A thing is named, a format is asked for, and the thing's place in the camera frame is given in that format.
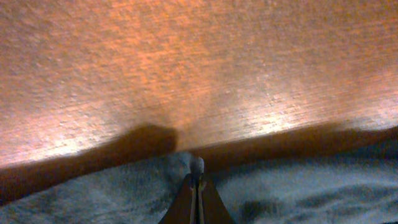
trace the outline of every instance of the table top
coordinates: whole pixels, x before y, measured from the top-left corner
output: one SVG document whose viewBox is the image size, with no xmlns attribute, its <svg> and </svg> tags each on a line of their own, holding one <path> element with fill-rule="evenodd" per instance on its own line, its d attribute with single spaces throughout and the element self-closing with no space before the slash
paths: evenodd
<svg viewBox="0 0 398 224">
<path fill-rule="evenodd" d="M 208 157 L 398 125 L 396 1 L 6 1 L 0 25 L 0 168 L 148 125 Z M 339 136 L 327 147 L 354 146 Z"/>
</svg>

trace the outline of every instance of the blue-gray fabric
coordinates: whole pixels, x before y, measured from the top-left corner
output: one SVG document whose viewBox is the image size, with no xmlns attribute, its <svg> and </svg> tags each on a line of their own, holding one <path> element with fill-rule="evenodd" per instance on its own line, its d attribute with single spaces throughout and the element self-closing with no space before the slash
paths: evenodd
<svg viewBox="0 0 398 224">
<path fill-rule="evenodd" d="M 379 224 L 398 221 L 397 158 L 398 141 L 389 141 L 212 177 L 236 223 Z M 178 153 L 79 177 L 1 207 L 0 223 L 157 223 L 191 161 Z"/>
</svg>

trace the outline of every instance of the cloth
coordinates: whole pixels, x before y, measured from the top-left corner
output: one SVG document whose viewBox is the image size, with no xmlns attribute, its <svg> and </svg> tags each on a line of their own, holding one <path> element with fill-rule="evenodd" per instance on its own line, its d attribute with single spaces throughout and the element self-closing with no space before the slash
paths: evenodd
<svg viewBox="0 0 398 224">
<path fill-rule="evenodd" d="M 236 223 L 398 221 L 398 142 L 212 174 Z M 157 223 L 190 172 L 172 154 L 69 180 L 0 208 L 0 223 Z"/>
</svg>

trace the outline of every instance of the wood grain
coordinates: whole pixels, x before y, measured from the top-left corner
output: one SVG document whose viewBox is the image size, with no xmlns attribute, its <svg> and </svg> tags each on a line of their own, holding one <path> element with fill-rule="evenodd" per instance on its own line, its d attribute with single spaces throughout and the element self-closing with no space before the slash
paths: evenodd
<svg viewBox="0 0 398 224">
<path fill-rule="evenodd" d="M 1 168 L 145 123 L 176 151 L 398 125 L 397 1 L 1 1 L 0 26 Z"/>
</svg>

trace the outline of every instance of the wooden table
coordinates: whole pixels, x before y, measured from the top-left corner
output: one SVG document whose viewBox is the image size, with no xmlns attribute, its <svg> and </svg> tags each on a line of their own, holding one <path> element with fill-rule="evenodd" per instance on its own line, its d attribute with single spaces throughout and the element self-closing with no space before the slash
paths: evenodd
<svg viewBox="0 0 398 224">
<path fill-rule="evenodd" d="M 397 1 L 10 0 L 0 27 L 2 174 L 187 149 L 212 169 L 397 136 Z"/>
</svg>

